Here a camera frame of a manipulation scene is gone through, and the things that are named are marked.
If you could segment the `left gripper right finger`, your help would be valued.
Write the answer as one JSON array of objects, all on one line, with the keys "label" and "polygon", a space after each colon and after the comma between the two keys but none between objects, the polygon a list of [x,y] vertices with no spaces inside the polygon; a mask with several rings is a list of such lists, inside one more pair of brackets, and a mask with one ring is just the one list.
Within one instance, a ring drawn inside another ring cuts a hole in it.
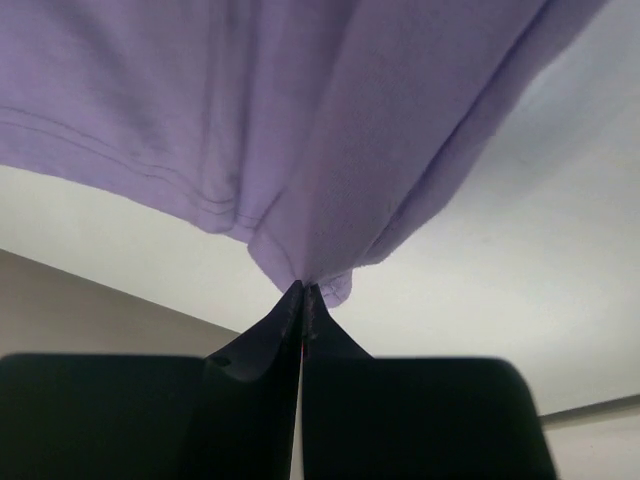
[{"label": "left gripper right finger", "polygon": [[302,455],[308,479],[552,479],[529,388],[484,357],[376,358],[305,291]]}]

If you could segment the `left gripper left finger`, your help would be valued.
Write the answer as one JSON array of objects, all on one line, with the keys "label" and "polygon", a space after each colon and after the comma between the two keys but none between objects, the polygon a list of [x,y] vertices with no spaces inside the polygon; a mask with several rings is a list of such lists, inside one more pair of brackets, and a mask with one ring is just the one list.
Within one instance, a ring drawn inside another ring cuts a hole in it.
[{"label": "left gripper left finger", "polygon": [[1,361],[5,479],[286,479],[304,288],[205,357],[16,353]]}]

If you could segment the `lavender t shirt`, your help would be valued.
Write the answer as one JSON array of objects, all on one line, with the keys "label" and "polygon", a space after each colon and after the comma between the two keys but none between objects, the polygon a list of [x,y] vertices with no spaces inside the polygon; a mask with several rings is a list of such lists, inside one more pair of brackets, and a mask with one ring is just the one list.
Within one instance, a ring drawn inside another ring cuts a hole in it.
[{"label": "lavender t shirt", "polygon": [[599,1],[5,1],[1,161],[244,242],[331,306]]}]

